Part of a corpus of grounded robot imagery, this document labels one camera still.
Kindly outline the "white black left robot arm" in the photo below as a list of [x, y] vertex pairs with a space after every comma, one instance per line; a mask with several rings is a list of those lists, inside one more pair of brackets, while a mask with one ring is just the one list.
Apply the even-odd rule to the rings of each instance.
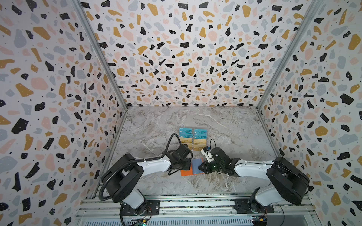
[[141, 214], [147, 207], [146, 198], [136, 188], [141, 177], [158, 172], [172, 175], [179, 170], [189, 170], [192, 157], [192, 151], [184, 144], [180, 144], [176, 150], [166, 150], [161, 156], [146, 159], [125, 154], [101, 177], [102, 187], [98, 198], [124, 203]]

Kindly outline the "orange card holder wallet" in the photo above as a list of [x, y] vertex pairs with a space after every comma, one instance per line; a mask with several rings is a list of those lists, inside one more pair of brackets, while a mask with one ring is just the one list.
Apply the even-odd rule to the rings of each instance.
[[191, 160], [191, 167], [189, 170], [181, 170], [181, 176], [191, 176], [191, 175], [199, 175], [204, 174], [203, 171], [199, 170], [198, 167], [203, 163], [202, 158], [196, 158]]

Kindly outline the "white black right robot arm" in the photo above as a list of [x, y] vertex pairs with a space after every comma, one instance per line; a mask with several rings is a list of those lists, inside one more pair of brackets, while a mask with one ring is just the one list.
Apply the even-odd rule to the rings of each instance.
[[264, 179], [269, 185], [256, 188], [248, 200], [236, 201], [236, 210], [254, 213], [273, 212], [273, 203], [287, 201], [300, 205], [308, 193], [309, 178], [284, 157], [272, 161], [254, 162], [229, 156], [219, 147], [205, 147], [201, 153], [206, 162], [198, 169], [209, 174], [223, 173], [233, 177], [253, 177]]

